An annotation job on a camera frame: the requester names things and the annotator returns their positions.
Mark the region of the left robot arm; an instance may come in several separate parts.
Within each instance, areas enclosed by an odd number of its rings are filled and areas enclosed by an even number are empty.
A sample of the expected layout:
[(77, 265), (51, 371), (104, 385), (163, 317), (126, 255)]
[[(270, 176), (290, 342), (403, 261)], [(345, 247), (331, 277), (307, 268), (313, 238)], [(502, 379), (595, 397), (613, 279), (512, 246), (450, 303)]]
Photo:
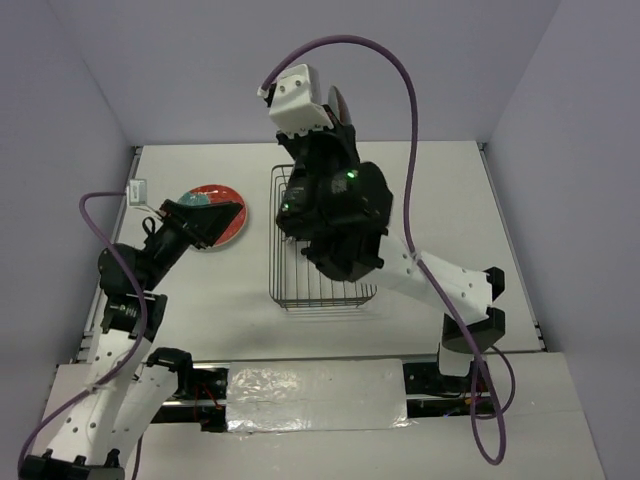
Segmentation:
[(125, 478), (162, 404), (187, 397), (196, 385), (190, 353), (152, 347), (168, 301), (153, 291), (189, 248), (214, 246), (242, 210), (231, 201), (165, 200), (142, 222), (143, 248), (104, 242), (98, 270), (106, 303), (84, 389), (42, 420), (42, 426), (63, 420), (42, 452), (29, 450), (41, 427), (30, 434), (20, 453), (19, 478)]

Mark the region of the dark green plate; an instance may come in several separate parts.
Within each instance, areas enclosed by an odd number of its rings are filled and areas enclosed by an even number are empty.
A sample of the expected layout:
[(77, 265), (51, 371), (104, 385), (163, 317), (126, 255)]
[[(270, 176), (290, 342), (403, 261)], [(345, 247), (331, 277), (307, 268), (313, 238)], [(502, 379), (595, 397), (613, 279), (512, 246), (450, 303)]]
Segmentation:
[(332, 85), (328, 91), (327, 104), (331, 111), (342, 125), (351, 125), (352, 119), (346, 100), (335, 85)]

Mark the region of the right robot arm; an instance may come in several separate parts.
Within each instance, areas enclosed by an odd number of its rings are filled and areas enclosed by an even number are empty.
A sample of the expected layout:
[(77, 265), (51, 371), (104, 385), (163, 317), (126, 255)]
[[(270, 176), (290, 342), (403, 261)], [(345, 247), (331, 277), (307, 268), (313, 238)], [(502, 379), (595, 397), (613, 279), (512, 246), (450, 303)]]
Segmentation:
[(393, 195), (382, 170), (361, 161), (343, 106), (338, 90), (320, 104), (300, 82), (275, 87), (269, 116), (279, 145), (294, 161), (275, 223), (286, 236), (306, 242), (302, 254), (328, 279), (363, 281), (441, 311), (435, 380), (456, 391), (470, 370), (448, 355), (484, 353), (506, 333), (506, 315), (493, 305), (504, 292), (505, 274), (411, 252), (389, 231)]

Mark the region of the red plate with teal flower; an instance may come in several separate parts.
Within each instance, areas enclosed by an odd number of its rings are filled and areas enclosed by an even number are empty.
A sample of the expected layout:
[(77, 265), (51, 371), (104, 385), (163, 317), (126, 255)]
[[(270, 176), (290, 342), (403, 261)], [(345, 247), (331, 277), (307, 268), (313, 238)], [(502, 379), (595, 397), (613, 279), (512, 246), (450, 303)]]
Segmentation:
[(244, 197), (232, 187), (222, 184), (207, 184), (192, 188), (183, 193), (177, 202), (187, 206), (203, 206), (209, 204), (233, 202), (242, 206), (241, 211), (225, 229), (212, 247), (208, 250), (217, 249), (235, 240), (248, 221), (248, 207)]

